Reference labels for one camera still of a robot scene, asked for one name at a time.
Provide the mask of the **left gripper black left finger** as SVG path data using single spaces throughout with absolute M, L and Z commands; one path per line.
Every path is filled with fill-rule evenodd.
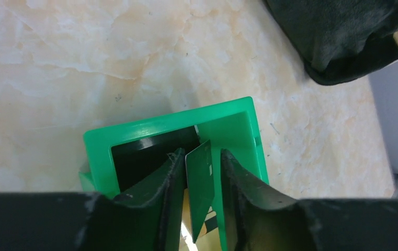
M 0 192 L 0 250 L 178 250 L 185 151 L 110 199 L 100 192 Z

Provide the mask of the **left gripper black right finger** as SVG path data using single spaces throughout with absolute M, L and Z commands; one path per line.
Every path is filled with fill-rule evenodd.
M 221 151 L 228 250 L 398 250 L 398 199 L 294 199 Z

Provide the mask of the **dark grey credit card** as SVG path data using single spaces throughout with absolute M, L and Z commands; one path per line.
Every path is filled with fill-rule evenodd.
M 182 148 L 186 153 L 200 145 L 196 127 L 146 137 L 111 148 L 120 192 L 143 180 L 168 159 L 168 154 Z

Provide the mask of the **green plastic bin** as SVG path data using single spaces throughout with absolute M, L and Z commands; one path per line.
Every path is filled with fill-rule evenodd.
M 196 202 L 190 221 L 201 220 L 210 236 L 217 235 L 227 250 L 224 232 L 220 152 L 230 150 L 252 174 L 267 182 L 267 168 L 253 99 L 244 97 L 219 104 L 87 131 L 84 143 L 89 170 L 79 173 L 83 190 L 112 198 L 161 166 L 178 148 L 191 152 L 209 142 L 207 166 L 211 177 L 191 189 L 213 194 Z

